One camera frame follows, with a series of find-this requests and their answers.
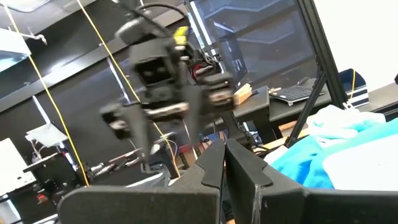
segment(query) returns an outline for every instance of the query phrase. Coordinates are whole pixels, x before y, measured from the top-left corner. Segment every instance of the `yellow cable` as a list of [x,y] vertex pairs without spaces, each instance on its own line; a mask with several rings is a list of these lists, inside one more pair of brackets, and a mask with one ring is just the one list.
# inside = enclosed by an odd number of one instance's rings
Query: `yellow cable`
[[349,98],[350,100],[354,96],[354,88],[355,88],[355,69],[353,69],[353,87],[352,87],[352,90],[351,90],[351,97]]
[[[22,37],[21,33],[19,32],[18,26],[17,26],[17,24],[15,23],[15,20],[14,20],[14,18],[12,17],[11,12],[10,12],[9,9],[8,9],[7,4],[3,3],[2,5],[4,6],[4,8],[5,8],[5,10],[6,10],[6,13],[7,13],[7,15],[8,15],[8,18],[9,18],[10,21],[11,21],[11,24],[14,26],[16,32]],[[50,101],[51,101],[51,103],[53,104],[53,106],[54,106],[54,108],[55,108],[55,111],[57,112],[57,114],[58,114],[58,116],[59,116],[59,118],[60,118],[60,120],[61,120],[61,123],[62,123],[62,126],[63,126],[64,130],[65,130],[65,133],[66,133],[67,136],[68,136],[70,145],[71,145],[71,147],[72,147],[72,149],[73,149],[73,152],[74,152],[75,155],[76,155],[76,159],[77,159],[77,161],[78,161],[78,163],[79,163],[79,166],[80,166],[80,168],[81,168],[81,173],[83,174],[83,177],[84,177],[84,180],[85,180],[85,182],[86,182],[86,185],[87,185],[87,186],[90,186],[90,184],[88,183],[88,179],[87,179],[85,170],[84,170],[84,168],[83,168],[83,166],[82,166],[81,160],[80,160],[79,155],[78,155],[78,153],[77,153],[77,151],[76,151],[75,145],[74,145],[74,143],[73,143],[73,141],[72,141],[72,138],[71,138],[70,135],[69,135],[69,131],[68,131],[67,125],[65,124],[65,122],[64,122],[64,120],[63,120],[63,118],[62,118],[61,112],[60,112],[60,110],[58,109],[58,106],[57,106],[57,104],[55,103],[54,99],[52,98],[52,95],[51,95],[49,89],[47,88],[47,85],[45,84],[45,82],[44,82],[44,80],[43,80],[43,77],[42,77],[42,75],[40,74],[39,69],[38,69],[37,66],[36,66],[36,63],[33,61],[33,58],[32,58],[30,55],[28,55],[28,57],[29,57],[30,62],[31,62],[32,65],[33,65],[33,68],[35,69],[35,71],[36,71],[36,73],[37,73],[37,76],[39,76],[40,82],[42,83],[42,85],[43,85],[43,87],[44,87],[44,89],[45,89],[47,95],[49,96]]]
[[[94,22],[91,20],[91,17],[88,15],[88,13],[86,12],[86,9],[83,7],[83,5],[81,4],[80,0],[77,0],[77,3],[79,4],[81,10],[83,11],[83,13],[86,15],[88,21],[90,22],[91,26],[93,27],[94,31],[96,32],[98,38],[100,39],[101,43],[103,44],[105,50],[107,51],[107,53],[109,54],[109,56],[111,57],[114,65],[116,66],[116,68],[119,70],[120,74],[122,75],[122,77],[124,78],[124,81],[126,81],[127,85],[129,86],[130,90],[132,91],[132,94],[137,98],[138,102],[141,102],[141,100],[139,99],[137,93],[134,91],[134,89],[132,88],[129,80],[127,79],[127,76],[125,76],[124,72],[121,70],[120,66],[118,65],[118,63],[116,62],[116,60],[114,59],[112,52],[108,49],[108,46],[106,45],[104,39],[102,38],[100,32],[98,31],[97,27],[95,26]],[[177,165],[175,163],[175,155],[173,153],[172,147],[169,143],[169,141],[167,140],[167,138],[164,136],[164,134],[162,133],[162,131],[160,130],[160,128],[158,127],[158,125],[156,123],[154,123],[154,126],[156,128],[156,130],[160,133],[160,137],[164,139],[164,141],[166,141],[167,146],[170,149],[170,153],[173,157],[173,165],[175,167],[175,170],[177,171],[178,176],[180,176],[180,171],[178,171]]]

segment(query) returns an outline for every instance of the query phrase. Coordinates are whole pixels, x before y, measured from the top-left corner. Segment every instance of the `blue towel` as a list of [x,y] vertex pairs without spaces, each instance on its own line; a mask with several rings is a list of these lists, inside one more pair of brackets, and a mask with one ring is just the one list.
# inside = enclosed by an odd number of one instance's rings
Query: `blue towel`
[[334,189],[328,174],[323,169],[323,161],[328,156],[393,134],[398,134],[398,118],[366,129],[346,142],[323,149],[314,137],[307,136],[292,146],[271,166],[305,187]]

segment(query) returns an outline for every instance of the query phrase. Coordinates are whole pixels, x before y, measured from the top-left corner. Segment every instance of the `glass panel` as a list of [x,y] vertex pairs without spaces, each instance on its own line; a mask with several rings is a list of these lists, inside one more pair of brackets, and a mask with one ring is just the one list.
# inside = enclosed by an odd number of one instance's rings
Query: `glass panel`
[[221,48],[237,84],[284,87],[303,74],[316,75],[315,64],[309,63],[310,39],[294,0],[198,0],[190,5],[204,23],[207,42]]

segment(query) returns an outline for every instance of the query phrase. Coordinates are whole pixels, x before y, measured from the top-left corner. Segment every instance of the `cable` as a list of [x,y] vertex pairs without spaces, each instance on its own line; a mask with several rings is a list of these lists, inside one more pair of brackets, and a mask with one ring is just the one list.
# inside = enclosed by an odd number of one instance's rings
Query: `cable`
[[255,146],[256,146],[257,148],[260,148],[260,149],[263,149],[263,150],[266,150],[266,151],[269,150],[268,148],[266,148],[266,147],[264,147],[264,146],[260,146],[260,145],[258,145],[258,144],[255,144]]
[[136,145],[133,143],[133,141],[132,141],[131,139],[129,139],[129,142],[132,144],[133,148],[134,148],[135,150],[137,150]]
[[[80,7],[83,10],[83,5],[81,5],[80,0],[77,0],[78,4],[80,5]],[[150,19],[149,17],[147,17],[145,14],[139,12],[138,10],[135,9],[130,9],[130,7],[128,7],[127,5],[125,5],[123,2],[117,1],[117,0],[113,0],[113,2],[115,2],[118,6],[120,6],[122,9],[132,12],[133,14],[135,14],[137,17],[142,17],[144,18],[146,21],[148,21],[149,23],[151,23],[153,26],[155,26],[156,28],[158,28],[159,30],[161,30],[167,37],[172,37],[173,34],[171,33],[171,31],[169,31],[168,29],[162,27],[161,25],[159,25],[157,22],[153,21],[152,19]]]
[[187,22],[188,26],[191,27],[191,23],[189,21],[188,16],[181,9],[179,9],[178,7],[172,6],[170,4],[164,4],[164,3],[159,3],[159,2],[147,3],[147,4],[143,4],[139,7],[137,7],[136,10],[138,11],[138,10],[148,9],[151,7],[165,7],[168,9],[172,9],[172,10],[178,12],[183,17],[183,19]]
[[42,146],[40,149],[39,149],[39,154],[40,154],[40,151],[42,150],[42,149],[44,149],[45,148],[45,146]]
[[[188,128],[187,128],[187,124],[185,123],[185,120],[182,120],[182,122],[184,123],[184,127],[185,127],[185,132],[187,132],[187,136],[189,141],[191,142],[191,138],[189,137],[189,132],[188,132]],[[198,154],[196,152],[196,150],[192,147],[192,151],[193,151],[193,156],[195,157],[195,160],[198,159]]]
[[175,146],[175,150],[174,150],[174,154],[172,154],[172,156],[173,156],[173,158],[175,158],[175,156],[177,155],[177,151],[178,151],[178,146],[177,146],[177,143],[175,143],[175,141],[173,141],[173,140],[168,140],[169,142],[171,142],[171,143],[173,143],[174,144],[174,146]]
[[356,72],[355,72],[355,69],[353,69],[353,87],[352,87],[352,89],[351,89],[351,97],[349,98],[350,100],[353,98],[353,96],[354,96],[354,89],[355,89],[355,74],[356,74]]
[[31,144],[32,147],[33,147],[33,152],[32,152],[32,154],[35,154],[39,159],[41,159],[42,156],[41,156],[40,153],[36,150],[36,147],[35,147],[35,145],[33,145],[33,142],[32,142],[32,141],[29,141],[29,142],[30,142],[30,144]]
[[214,135],[216,136],[216,120],[213,120],[213,131]]
[[[16,32],[20,35],[21,33],[19,32],[18,26],[17,26],[17,24],[15,23],[15,20],[14,20],[14,18],[12,17],[11,12],[9,11],[7,4],[3,3],[2,5],[4,6],[4,9],[6,10],[6,13],[7,13],[7,15],[8,15],[8,18],[9,18],[10,21],[11,21],[11,24],[14,26]],[[79,154],[77,153],[75,144],[73,143],[72,138],[70,137],[70,134],[69,134],[67,125],[65,124],[65,122],[64,122],[64,120],[63,120],[63,117],[62,117],[62,115],[61,115],[61,112],[60,112],[60,110],[58,109],[58,106],[57,106],[57,104],[55,103],[54,99],[52,98],[52,95],[51,95],[49,89],[47,88],[47,85],[45,84],[44,79],[43,79],[42,75],[40,74],[39,69],[38,69],[37,66],[36,66],[36,63],[33,61],[32,56],[28,55],[28,57],[29,57],[29,60],[30,60],[30,62],[31,62],[31,64],[32,64],[33,68],[34,68],[35,71],[36,71],[37,76],[38,76],[39,79],[40,79],[40,82],[42,83],[42,85],[43,85],[43,87],[44,87],[45,92],[46,92],[47,95],[49,96],[50,101],[51,101],[51,103],[53,104],[53,106],[54,106],[54,108],[55,108],[55,111],[56,111],[57,114],[58,114],[58,117],[60,118],[60,121],[61,121],[61,123],[62,123],[62,126],[63,126],[63,128],[64,128],[64,130],[65,130],[65,134],[67,134],[67,136],[68,136],[70,145],[71,145],[71,147],[72,147],[72,149],[73,149],[73,152],[75,153],[77,162],[79,163],[79,166],[81,167],[81,173],[83,174],[83,178],[84,178],[84,180],[85,180],[85,182],[86,182],[86,185],[87,185],[87,186],[90,186],[90,184],[88,183],[88,179],[87,179],[87,176],[86,176],[86,172],[85,172],[85,170],[84,170],[84,168],[83,168],[83,164],[81,163],[81,160],[80,160],[80,158],[79,158]]]
[[[112,59],[112,62],[114,63],[114,65],[116,66],[116,68],[119,70],[120,74],[122,75],[124,81],[126,81],[127,85],[129,86],[130,90],[132,91],[132,94],[136,97],[138,102],[141,102],[141,100],[139,99],[137,93],[134,91],[134,89],[132,88],[130,81],[127,79],[127,76],[124,74],[124,72],[122,71],[122,69],[120,68],[119,64],[116,62],[116,60],[114,59],[111,51],[109,50],[108,46],[106,45],[104,39],[102,38],[100,32],[98,31],[97,27],[95,26],[94,22],[91,20],[91,17],[88,15],[88,13],[86,12],[86,9],[83,7],[83,5],[81,4],[80,0],[77,0],[77,3],[79,4],[81,10],[83,11],[84,15],[87,17],[88,21],[90,22],[91,26],[93,27],[94,31],[96,32],[98,38],[100,39],[102,46],[104,46],[105,50],[107,51],[107,53],[109,54],[109,57]],[[167,146],[170,149],[170,152],[173,154],[172,151],[172,147],[169,143],[169,141],[167,140],[167,138],[164,136],[164,134],[162,133],[162,131],[160,130],[160,128],[158,127],[158,125],[156,123],[154,123],[154,126],[156,128],[156,130],[159,132],[160,136],[163,137],[167,143]],[[175,170],[177,171],[178,176],[180,177],[180,171],[177,168],[177,165],[175,163],[175,158],[173,158],[173,165],[175,167]]]

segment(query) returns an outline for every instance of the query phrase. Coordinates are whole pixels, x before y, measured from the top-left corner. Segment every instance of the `black stand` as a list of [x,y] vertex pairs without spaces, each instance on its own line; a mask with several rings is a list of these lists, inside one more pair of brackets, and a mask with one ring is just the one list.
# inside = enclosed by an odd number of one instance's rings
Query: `black stand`
[[310,116],[311,110],[315,105],[315,102],[317,101],[319,94],[322,91],[323,86],[326,83],[326,75],[325,72],[322,69],[318,68],[317,71],[317,79],[315,80],[315,83],[313,84],[312,92],[310,97],[308,98],[303,111],[300,113],[298,116],[298,120],[296,125],[293,128],[293,131],[291,132],[290,136],[287,137],[284,146],[287,148],[293,146],[296,142],[297,139],[299,138],[299,134],[301,130],[304,127],[305,121],[307,120],[308,116]]
[[325,72],[326,84],[331,96],[331,102],[343,109],[343,103],[347,102],[347,95],[340,82],[335,60],[331,53],[329,43],[318,16],[313,0],[297,0],[296,4],[304,21],[309,38],[315,53],[315,60]]
[[228,128],[228,139],[236,140],[240,145],[251,151],[252,146],[255,146],[254,139],[248,131],[241,128],[234,113],[232,111],[226,111],[221,114],[221,118]]

